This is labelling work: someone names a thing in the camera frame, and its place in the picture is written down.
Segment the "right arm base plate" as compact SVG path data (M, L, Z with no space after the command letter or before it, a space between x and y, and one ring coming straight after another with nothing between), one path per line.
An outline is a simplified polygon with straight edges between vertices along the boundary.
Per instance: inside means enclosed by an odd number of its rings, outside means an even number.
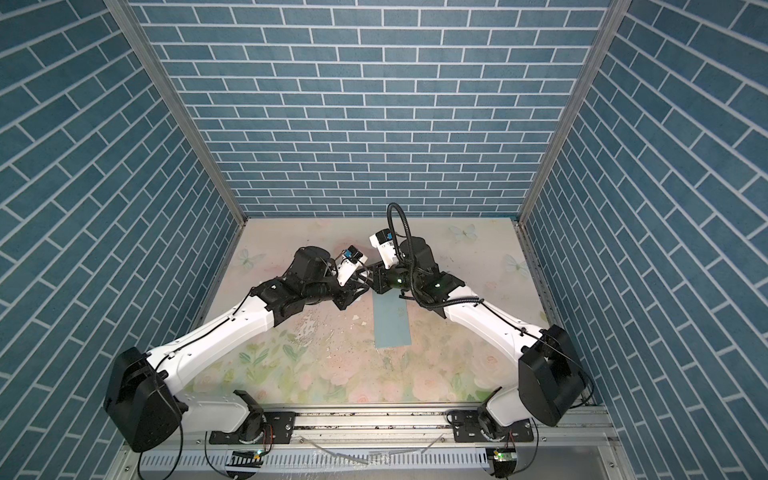
M528 420L501 426L483 408L449 410L445 418L457 443L532 442L535 439Z

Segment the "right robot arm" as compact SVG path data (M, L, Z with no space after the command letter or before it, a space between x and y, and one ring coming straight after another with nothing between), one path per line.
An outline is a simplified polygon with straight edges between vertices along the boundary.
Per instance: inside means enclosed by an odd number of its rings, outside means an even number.
M442 271L421 237L402 242L388 229L370 236L380 261L370 267L373 290L399 289L420 307L459 324L517 364L517 381L501 386L478 409L478 423L491 440L509 434L518 421L555 426L590 385L568 333L527 323L482 299L458 277Z

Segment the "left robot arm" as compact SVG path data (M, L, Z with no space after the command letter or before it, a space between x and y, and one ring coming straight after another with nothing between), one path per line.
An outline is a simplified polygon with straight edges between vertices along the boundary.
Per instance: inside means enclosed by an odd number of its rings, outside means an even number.
M260 420L245 393L235 400L198 401L184 388L203 370L238 346L300 313L308 305L333 302L343 310L368 289L355 276L366 256L350 246L338 259L316 246L298 249L280 276L252 287L239 304L188 334L148 352L130 347L113 360L103 408L129 447L146 452L172 434L234 432Z

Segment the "teal envelope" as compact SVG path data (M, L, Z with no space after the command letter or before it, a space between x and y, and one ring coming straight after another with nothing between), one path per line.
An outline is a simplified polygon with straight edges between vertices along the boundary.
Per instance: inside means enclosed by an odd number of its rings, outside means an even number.
M374 344L377 349L411 344L407 302L391 290L373 295Z

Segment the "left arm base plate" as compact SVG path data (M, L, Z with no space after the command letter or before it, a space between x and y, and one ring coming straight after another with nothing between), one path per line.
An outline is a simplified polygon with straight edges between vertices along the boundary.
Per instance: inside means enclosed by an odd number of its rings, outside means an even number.
M282 445L289 444L297 414L292 411L267 411L259 418L251 414L234 432L213 431L211 445Z

